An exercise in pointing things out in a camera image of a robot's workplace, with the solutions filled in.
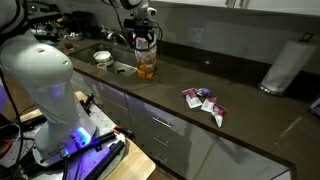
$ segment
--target white cabinet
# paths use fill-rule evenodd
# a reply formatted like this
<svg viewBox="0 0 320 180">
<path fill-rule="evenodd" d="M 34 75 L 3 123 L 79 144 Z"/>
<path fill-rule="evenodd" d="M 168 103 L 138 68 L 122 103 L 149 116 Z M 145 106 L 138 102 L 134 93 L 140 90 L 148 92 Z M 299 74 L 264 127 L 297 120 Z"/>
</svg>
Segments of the white cabinet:
<svg viewBox="0 0 320 180">
<path fill-rule="evenodd" d="M 320 15 L 319 0 L 237 0 L 234 7 L 269 12 Z"/>
<path fill-rule="evenodd" d="M 290 171 L 286 171 L 283 174 L 280 174 L 278 177 L 274 178 L 273 180 L 291 180 Z"/>
<path fill-rule="evenodd" d="M 74 91 L 94 93 L 101 110 L 117 125 L 132 130 L 127 101 L 123 92 L 74 72 L 71 78 Z"/>
<path fill-rule="evenodd" d="M 170 2 L 178 4 L 191 4 L 201 6 L 215 6 L 215 7 L 233 7 L 235 0 L 154 0 L 161 2 Z"/>
<path fill-rule="evenodd" d="M 127 96 L 135 143 L 154 160 L 194 179 L 217 136 Z"/>
<path fill-rule="evenodd" d="M 267 180 L 287 170 L 288 167 L 219 137 L 196 179 Z"/>
</svg>

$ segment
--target dark countertop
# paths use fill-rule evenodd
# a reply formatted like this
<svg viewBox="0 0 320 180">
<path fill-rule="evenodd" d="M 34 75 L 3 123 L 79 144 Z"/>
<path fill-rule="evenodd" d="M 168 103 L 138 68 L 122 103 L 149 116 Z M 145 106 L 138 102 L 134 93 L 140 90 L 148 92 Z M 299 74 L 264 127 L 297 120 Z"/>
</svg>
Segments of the dark countertop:
<svg viewBox="0 0 320 180">
<path fill-rule="evenodd" d="M 73 44 L 77 51 L 98 42 L 102 41 L 82 40 Z M 122 77 L 80 60 L 71 60 L 75 71 L 278 162 L 294 163 L 292 169 L 296 168 L 298 179 L 320 177 L 320 156 L 317 155 L 320 120 L 308 112 L 307 103 L 265 95 L 255 87 L 186 68 L 192 64 L 161 55 L 152 80 Z M 181 91 L 191 87 L 213 90 L 217 102 L 228 108 L 220 129 L 209 113 L 187 106 Z"/>
</svg>

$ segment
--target drawer handle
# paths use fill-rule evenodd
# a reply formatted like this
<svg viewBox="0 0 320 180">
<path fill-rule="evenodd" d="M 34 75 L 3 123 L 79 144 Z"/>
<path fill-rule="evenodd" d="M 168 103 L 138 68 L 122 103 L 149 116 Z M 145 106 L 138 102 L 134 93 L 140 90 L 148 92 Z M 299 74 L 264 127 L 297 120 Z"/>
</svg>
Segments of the drawer handle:
<svg viewBox="0 0 320 180">
<path fill-rule="evenodd" d="M 169 141 L 167 141 L 167 143 L 164 143 L 164 142 L 162 142 L 162 141 L 159 140 L 159 136 L 158 136 L 157 138 L 153 137 L 153 139 L 154 139 L 155 141 L 157 141 L 158 143 L 164 145 L 165 147 L 169 147 L 169 145 L 168 145 Z"/>
<path fill-rule="evenodd" d="M 157 117 L 157 118 L 152 117 L 152 119 L 155 120 L 155 121 L 157 121 L 158 123 L 160 123 L 160 124 L 162 124 L 162 125 L 167 126 L 168 128 L 171 128 L 171 127 L 172 127 L 172 126 L 170 126 L 170 123 L 169 123 L 169 122 L 164 123 L 164 122 L 160 121 L 160 120 L 159 120 L 159 117 Z"/>
<path fill-rule="evenodd" d="M 167 158 L 165 160 L 162 160 L 159 158 L 159 154 L 157 156 L 153 156 L 155 159 L 157 159 L 158 161 L 162 162 L 163 164 L 167 164 Z"/>
</svg>

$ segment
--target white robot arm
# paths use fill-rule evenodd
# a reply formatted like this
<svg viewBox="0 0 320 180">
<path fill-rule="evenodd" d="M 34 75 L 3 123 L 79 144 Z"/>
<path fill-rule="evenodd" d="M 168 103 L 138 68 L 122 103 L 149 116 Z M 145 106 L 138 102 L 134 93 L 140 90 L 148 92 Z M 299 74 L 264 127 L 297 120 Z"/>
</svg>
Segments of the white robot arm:
<svg viewBox="0 0 320 180">
<path fill-rule="evenodd" d="M 125 8 L 131 10 L 132 19 L 124 20 L 124 28 L 127 30 L 125 32 L 119 16 L 117 15 L 119 25 L 121 27 L 122 33 L 129 42 L 131 48 L 137 51 L 148 51 L 157 45 L 156 39 L 154 38 L 153 28 L 159 28 L 159 36 L 162 38 L 162 30 L 159 24 L 150 20 L 149 17 L 157 14 L 157 10 L 149 7 L 149 0 L 101 0 L 103 3 L 113 6 L 116 13 L 116 8 Z M 153 46 L 147 49 L 136 49 L 136 38 L 144 38 Z"/>
<path fill-rule="evenodd" d="M 76 152 L 76 143 L 87 146 L 96 125 L 74 95 L 70 59 L 39 43 L 29 29 L 21 31 L 26 22 L 18 1 L 3 0 L 1 4 L 0 67 L 20 81 L 47 119 L 35 135 L 33 150 L 38 164 L 47 167 Z"/>
</svg>

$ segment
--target bottle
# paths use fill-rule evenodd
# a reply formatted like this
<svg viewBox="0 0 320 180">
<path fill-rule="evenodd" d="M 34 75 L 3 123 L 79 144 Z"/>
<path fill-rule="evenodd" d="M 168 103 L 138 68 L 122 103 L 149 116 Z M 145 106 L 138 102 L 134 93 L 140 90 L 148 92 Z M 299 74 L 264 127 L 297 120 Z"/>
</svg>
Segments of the bottle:
<svg viewBox="0 0 320 180">
<path fill-rule="evenodd" d="M 154 35 L 154 41 L 148 46 L 148 41 L 145 38 L 138 37 L 136 39 L 137 49 L 147 49 L 156 43 L 156 35 Z M 143 79 L 151 79 L 155 73 L 155 66 L 157 61 L 157 46 L 153 47 L 149 51 L 137 51 L 135 50 L 135 56 L 138 62 L 138 76 Z"/>
</svg>

